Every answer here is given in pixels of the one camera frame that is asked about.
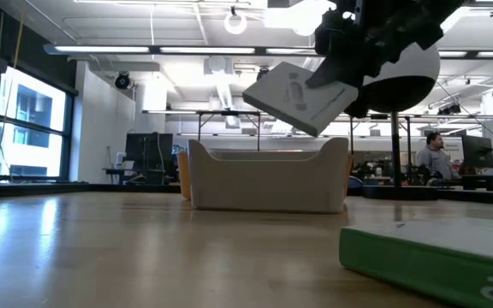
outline black cable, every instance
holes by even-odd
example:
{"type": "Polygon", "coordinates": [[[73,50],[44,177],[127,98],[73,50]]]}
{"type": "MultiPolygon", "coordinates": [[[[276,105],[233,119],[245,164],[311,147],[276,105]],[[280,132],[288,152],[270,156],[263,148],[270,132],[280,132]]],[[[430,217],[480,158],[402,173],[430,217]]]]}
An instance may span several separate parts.
{"type": "Polygon", "coordinates": [[[449,93],[449,92],[448,92],[448,91],[444,88],[444,86],[443,86],[443,85],[441,85],[441,83],[440,83],[440,82],[436,81],[436,83],[437,83],[437,84],[438,84],[438,85],[439,85],[439,86],[443,89],[443,91],[444,91],[444,92],[446,92],[446,94],[448,94],[448,96],[449,96],[449,97],[451,97],[451,98],[454,100],[454,102],[455,102],[456,104],[458,104],[458,106],[460,106],[460,107],[461,107],[461,108],[462,108],[462,109],[463,109],[463,110],[464,110],[464,111],[465,111],[465,112],[466,112],[466,113],[467,113],[467,114],[468,114],[468,115],[469,115],[472,119],[474,119],[476,122],[478,122],[478,124],[480,124],[480,126],[484,127],[484,129],[486,129],[486,130],[488,131],[488,133],[493,134],[493,132],[492,132],[491,130],[489,130],[489,129],[488,129],[488,128],[487,128],[487,127],[486,127],[486,126],[485,126],[485,125],[481,122],[481,121],[479,121],[479,120],[475,117],[475,115],[471,114],[471,113],[470,113],[470,112],[469,112],[469,111],[468,111],[465,107],[463,107],[463,106],[460,104],[460,102],[459,102],[458,100],[454,99],[454,98],[452,97],[452,94],[450,94],[450,93],[449,93]]]}

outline wooden tabletop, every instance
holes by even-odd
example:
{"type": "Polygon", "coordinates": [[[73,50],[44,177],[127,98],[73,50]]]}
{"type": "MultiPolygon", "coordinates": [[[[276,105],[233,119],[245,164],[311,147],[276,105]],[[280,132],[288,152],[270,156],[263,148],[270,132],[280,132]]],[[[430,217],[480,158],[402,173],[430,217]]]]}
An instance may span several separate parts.
{"type": "Polygon", "coordinates": [[[493,219],[486,204],[346,204],[307,215],[197,211],[170,193],[0,199],[0,307],[439,307],[343,269],[341,226],[493,219]]]}

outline building outside window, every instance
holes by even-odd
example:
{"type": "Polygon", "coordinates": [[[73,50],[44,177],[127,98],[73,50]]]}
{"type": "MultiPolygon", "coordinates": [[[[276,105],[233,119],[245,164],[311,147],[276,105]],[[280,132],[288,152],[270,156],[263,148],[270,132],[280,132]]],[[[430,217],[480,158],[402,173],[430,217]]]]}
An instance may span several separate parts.
{"type": "Polygon", "coordinates": [[[66,93],[7,69],[0,84],[0,174],[61,175],[66,93]]]}

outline wall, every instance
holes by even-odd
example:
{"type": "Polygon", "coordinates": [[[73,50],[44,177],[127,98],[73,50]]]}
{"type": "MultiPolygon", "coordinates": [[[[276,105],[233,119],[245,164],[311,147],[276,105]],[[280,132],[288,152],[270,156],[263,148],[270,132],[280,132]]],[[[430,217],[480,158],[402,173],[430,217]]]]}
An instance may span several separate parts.
{"type": "Polygon", "coordinates": [[[103,168],[125,150],[136,103],[92,73],[86,62],[78,62],[76,80],[80,95],[74,107],[70,180],[110,183],[103,168]]]}

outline orange object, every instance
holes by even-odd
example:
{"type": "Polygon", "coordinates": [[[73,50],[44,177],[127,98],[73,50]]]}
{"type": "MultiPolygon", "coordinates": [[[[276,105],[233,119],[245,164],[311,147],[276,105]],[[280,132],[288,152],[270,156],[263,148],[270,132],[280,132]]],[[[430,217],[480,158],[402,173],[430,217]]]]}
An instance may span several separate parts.
{"type": "Polygon", "coordinates": [[[180,152],[178,157],[178,174],[180,175],[180,190],[184,198],[192,199],[192,187],[189,181],[189,161],[187,160],[187,152],[180,152]]]}
{"type": "Polygon", "coordinates": [[[353,169],[353,155],[347,155],[347,168],[346,168],[346,188],[343,190],[343,197],[347,197],[347,188],[349,187],[349,175],[353,169]]]}

